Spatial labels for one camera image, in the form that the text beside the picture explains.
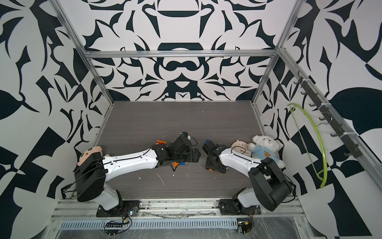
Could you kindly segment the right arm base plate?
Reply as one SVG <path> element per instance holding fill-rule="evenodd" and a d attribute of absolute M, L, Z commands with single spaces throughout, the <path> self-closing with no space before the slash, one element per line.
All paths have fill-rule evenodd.
<path fill-rule="evenodd" d="M 220 199 L 218 208 L 222 215 L 247 215 L 255 216 L 261 214 L 260 206 L 245 208 L 237 199 Z"/>

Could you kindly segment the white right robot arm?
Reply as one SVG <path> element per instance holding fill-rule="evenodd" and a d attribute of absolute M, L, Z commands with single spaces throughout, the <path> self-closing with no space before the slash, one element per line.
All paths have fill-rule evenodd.
<path fill-rule="evenodd" d="M 295 194 L 294 184 L 269 157 L 251 158 L 211 140 L 205 142 L 203 150 L 207 154 L 207 170 L 225 173 L 229 167 L 250 179 L 252 187 L 240 190 L 229 201 L 238 213 L 256 206 L 274 211 L 290 194 Z"/>

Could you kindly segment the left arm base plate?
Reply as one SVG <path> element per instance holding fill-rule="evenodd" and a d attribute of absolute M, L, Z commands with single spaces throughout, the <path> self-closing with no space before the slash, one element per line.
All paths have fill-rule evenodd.
<path fill-rule="evenodd" d="M 116 207 L 110 210 L 105 210 L 101 205 L 99 205 L 96 217 L 131 217 L 139 211 L 139 206 L 139 200 L 122 200 L 121 203 L 119 203 Z"/>

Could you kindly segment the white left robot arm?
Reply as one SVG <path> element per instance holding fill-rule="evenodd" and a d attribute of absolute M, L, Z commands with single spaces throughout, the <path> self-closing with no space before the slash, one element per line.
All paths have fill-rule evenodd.
<path fill-rule="evenodd" d="M 197 163 L 201 153 L 191 142 L 187 132 L 182 132 L 174 142 L 157 141 L 147 150 L 120 155 L 103 155 L 100 146 L 85 151 L 74 170 L 77 201 L 96 202 L 111 215 L 118 215 L 125 206 L 118 190 L 107 185 L 107 181 L 135 171 L 154 169 L 174 163 Z"/>

